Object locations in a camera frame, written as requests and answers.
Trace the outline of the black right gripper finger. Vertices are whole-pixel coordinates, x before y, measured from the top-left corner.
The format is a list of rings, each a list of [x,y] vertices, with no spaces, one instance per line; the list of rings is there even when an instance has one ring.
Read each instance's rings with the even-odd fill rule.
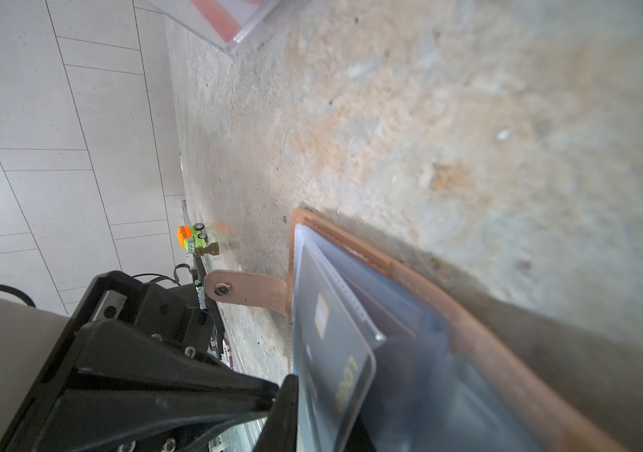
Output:
[[[298,442],[299,377],[286,376],[253,452],[296,452]]]

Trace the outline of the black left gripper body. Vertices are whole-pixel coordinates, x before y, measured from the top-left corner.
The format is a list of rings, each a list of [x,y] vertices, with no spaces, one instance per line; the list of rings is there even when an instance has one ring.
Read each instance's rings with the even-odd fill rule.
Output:
[[[223,356],[197,286],[96,277],[0,441],[2,451],[206,451],[202,379]]]

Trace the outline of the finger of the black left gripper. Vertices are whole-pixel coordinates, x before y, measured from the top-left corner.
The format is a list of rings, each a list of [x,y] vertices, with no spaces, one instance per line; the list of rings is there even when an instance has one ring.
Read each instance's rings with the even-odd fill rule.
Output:
[[[198,450],[269,413],[279,386],[203,362],[117,320],[88,323],[38,389],[32,451]]]

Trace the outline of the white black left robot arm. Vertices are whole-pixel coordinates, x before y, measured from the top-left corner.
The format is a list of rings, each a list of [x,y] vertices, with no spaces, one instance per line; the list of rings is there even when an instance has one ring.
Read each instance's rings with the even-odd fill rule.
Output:
[[[120,271],[70,318],[0,299],[0,451],[206,451],[257,419],[257,450],[293,450],[297,378],[235,372],[213,329],[193,288]]]

